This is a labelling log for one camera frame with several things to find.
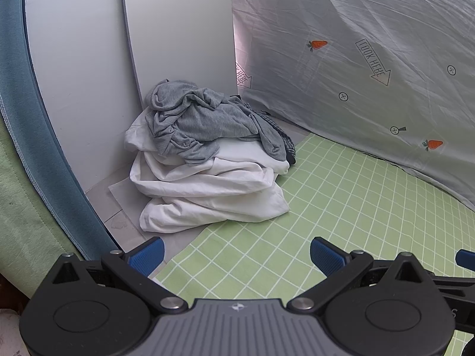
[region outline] green grid mat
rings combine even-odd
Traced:
[[[473,277],[455,265],[455,253],[475,248],[474,213],[454,197],[313,134],[297,146],[296,159],[277,178],[291,211],[260,223],[210,225],[155,281],[189,304],[202,297],[281,298],[285,304],[324,278],[310,260],[315,236],[378,259],[412,252],[437,275]],[[446,355],[460,355],[470,338],[457,333]]]

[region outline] blue fabric border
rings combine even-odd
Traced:
[[[28,49],[25,0],[0,0],[0,111],[28,177],[85,259],[117,249],[49,121]]]

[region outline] black and white plaid cloth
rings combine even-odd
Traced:
[[[251,111],[255,112],[251,106],[248,103],[243,103],[248,109]],[[270,115],[267,113],[261,111],[261,112],[255,112],[257,115],[259,115],[262,119],[264,119],[267,123],[269,123],[274,130],[276,130],[279,135],[282,137],[282,140],[284,141],[284,146],[286,148],[286,153],[287,153],[287,161],[289,162],[290,165],[295,164],[295,146],[294,143],[292,142],[291,138],[282,130],[279,125],[274,122],[274,120],[271,118]]]

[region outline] white folded cloth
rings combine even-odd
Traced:
[[[258,141],[220,138],[219,152],[200,165],[190,166],[177,155],[161,157],[145,122],[146,109],[125,134],[128,150],[139,150],[130,180],[153,198],[142,211],[146,232],[175,233],[232,219],[261,222],[289,211],[278,174],[288,162],[265,153]]]

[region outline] silver bolt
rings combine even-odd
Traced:
[[[160,305],[165,309],[181,308],[184,301],[180,297],[165,297],[160,301]]]
[[[292,300],[292,306],[298,310],[312,309],[314,305],[314,302],[307,297],[297,297]]]

